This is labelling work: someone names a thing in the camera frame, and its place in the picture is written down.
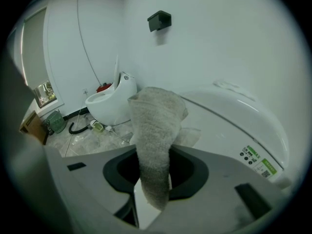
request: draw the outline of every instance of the black hose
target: black hose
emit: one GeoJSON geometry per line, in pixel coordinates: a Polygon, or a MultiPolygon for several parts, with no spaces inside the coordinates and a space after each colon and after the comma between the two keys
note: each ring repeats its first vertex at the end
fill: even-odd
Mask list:
{"type": "Polygon", "coordinates": [[[69,133],[70,134],[73,134],[73,135],[77,135],[77,134],[80,134],[82,133],[83,131],[86,131],[88,129],[88,126],[84,127],[84,128],[81,128],[80,130],[77,130],[77,131],[72,131],[72,127],[73,127],[74,123],[72,123],[68,129],[69,133]]]}

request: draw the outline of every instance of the floor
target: floor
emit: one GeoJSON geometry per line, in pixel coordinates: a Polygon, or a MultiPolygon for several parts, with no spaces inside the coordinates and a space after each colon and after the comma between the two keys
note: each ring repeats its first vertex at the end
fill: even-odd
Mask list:
{"type": "MultiPolygon", "coordinates": [[[[78,116],[69,119],[62,132],[59,134],[54,133],[47,139],[46,145],[57,148],[62,157],[95,154],[125,147],[129,145],[127,141],[130,141],[133,135],[131,121],[128,121],[113,127],[113,130],[127,141],[112,132],[103,131],[99,133],[93,129],[87,129],[81,134],[73,135],[70,140],[71,134],[68,132],[68,129],[74,122],[72,130],[75,130],[77,119],[78,116]]],[[[76,130],[89,125],[91,120],[93,120],[93,117],[90,114],[79,116],[76,130]]]]}

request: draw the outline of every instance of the red object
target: red object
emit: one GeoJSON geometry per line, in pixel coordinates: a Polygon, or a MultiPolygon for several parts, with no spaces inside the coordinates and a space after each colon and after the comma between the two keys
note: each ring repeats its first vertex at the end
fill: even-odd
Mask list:
{"type": "Polygon", "coordinates": [[[109,83],[109,84],[106,84],[105,86],[100,86],[97,88],[97,93],[98,92],[101,92],[101,91],[104,91],[105,89],[108,89],[112,84],[109,83]]]}

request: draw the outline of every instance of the white towel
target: white towel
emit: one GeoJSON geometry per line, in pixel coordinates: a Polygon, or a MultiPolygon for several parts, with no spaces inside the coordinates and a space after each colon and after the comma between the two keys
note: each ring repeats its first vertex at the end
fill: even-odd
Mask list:
{"type": "Polygon", "coordinates": [[[128,99],[145,197],[163,210],[169,199],[169,148],[188,111],[183,99],[161,88],[146,87],[128,99]]]}

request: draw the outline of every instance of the smart toilet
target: smart toilet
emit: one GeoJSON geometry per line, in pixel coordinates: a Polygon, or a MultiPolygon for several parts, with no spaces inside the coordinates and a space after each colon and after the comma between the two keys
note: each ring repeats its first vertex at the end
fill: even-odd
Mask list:
{"type": "Polygon", "coordinates": [[[135,78],[125,72],[115,72],[112,86],[88,97],[86,105],[97,121],[114,126],[130,120],[128,98],[136,93],[135,78]]]}

